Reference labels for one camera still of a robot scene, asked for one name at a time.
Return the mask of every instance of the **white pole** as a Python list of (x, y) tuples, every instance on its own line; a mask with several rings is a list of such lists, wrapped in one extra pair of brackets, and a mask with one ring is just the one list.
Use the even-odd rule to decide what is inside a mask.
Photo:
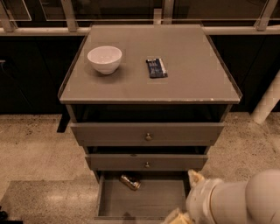
[(252, 113), (256, 123), (263, 123), (280, 100), (280, 70)]

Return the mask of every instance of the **gray tabletop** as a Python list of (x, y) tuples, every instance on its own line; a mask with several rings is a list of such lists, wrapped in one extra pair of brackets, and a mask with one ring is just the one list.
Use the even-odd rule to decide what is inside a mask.
[[(88, 52), (116, 46), (122, 62), (111, 75), (90, 65)], [(151, 79), (147, 59), (161, 58), (167, 78)], [(60, 97), (71, 103), (238, 103), (213, 48), (196, 24), (95, 25)]]

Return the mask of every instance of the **metal can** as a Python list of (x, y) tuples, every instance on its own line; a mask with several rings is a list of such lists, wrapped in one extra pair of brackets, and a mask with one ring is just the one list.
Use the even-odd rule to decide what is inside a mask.
[(120, 177), (120, 181), (133, 191), (138, 190), (141, 185), (141, 182), (139, 179), (132, 177), (132, 176), (128, 176), (127, 174), (123, 174)]

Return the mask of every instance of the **silver knob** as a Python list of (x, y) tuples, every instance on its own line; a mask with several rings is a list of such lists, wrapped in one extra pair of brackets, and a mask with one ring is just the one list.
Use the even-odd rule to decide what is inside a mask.
[(146, 163), (145, 163), (145, 168), (150, 168), (149, 162), (146, 162)]
[(146, 139), (146, 141), (152, 140), (151, 134), (147, 133), (145, 139)]

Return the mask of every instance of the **floor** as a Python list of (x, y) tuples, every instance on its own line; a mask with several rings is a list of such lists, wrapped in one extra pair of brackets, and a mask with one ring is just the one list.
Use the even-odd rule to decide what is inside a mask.
[[(10, 220), (90, 223), (98, 184), (69, 128), (56, 133), (60, 115), (0, 115), (0, 206)], [(280, 113), (264, 124), (229, 113), (208, 153), (207, 178), (243, 181), (280, 169)]]

